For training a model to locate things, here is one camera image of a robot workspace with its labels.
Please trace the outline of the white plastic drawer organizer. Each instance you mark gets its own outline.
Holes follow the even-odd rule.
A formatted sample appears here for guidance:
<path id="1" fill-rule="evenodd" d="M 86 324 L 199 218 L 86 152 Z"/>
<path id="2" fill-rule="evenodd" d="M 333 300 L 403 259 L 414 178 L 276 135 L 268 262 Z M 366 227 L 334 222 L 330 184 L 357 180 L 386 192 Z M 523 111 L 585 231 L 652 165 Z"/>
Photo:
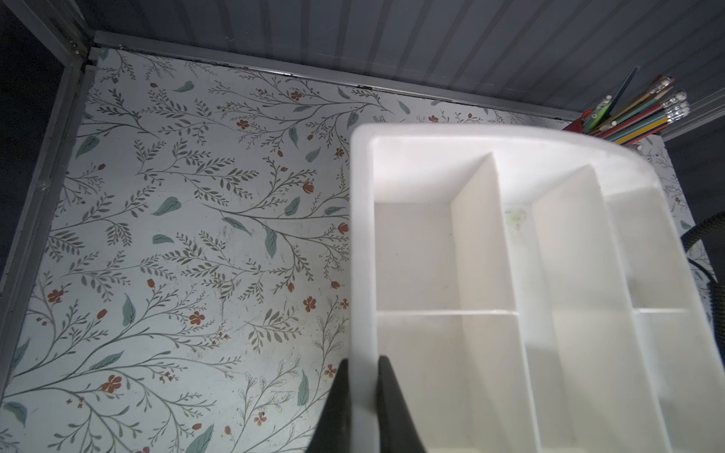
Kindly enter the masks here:
<path id="1" fill-rule="evenodd" d="M 646 160 L 529 126 L 363 125 L 349 169 L 353 451 L 381 448 L 381 357 L 428 451 L 723 451 L 723 365 Z"/>

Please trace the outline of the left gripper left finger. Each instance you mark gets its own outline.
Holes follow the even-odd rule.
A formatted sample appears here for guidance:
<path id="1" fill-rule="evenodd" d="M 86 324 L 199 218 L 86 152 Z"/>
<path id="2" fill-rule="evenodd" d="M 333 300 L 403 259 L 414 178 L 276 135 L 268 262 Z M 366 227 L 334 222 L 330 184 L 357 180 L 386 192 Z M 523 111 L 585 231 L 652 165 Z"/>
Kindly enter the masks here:
<path id="1" fill-rule="evenodd" d="M 351 396 L 349 360 L 340 362 L 307 453 L 349 453 Z"/>

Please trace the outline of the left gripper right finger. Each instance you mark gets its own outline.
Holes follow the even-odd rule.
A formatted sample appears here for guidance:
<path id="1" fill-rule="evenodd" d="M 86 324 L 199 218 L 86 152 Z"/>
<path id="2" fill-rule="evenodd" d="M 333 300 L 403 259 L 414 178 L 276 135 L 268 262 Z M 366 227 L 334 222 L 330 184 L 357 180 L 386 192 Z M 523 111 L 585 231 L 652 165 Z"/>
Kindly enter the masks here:
<path id="1" fill-rule="evenodd" d="M 391 361 L 379 357 L 376 411 L 379 420 L 379 451 L 425 453 Z"/>

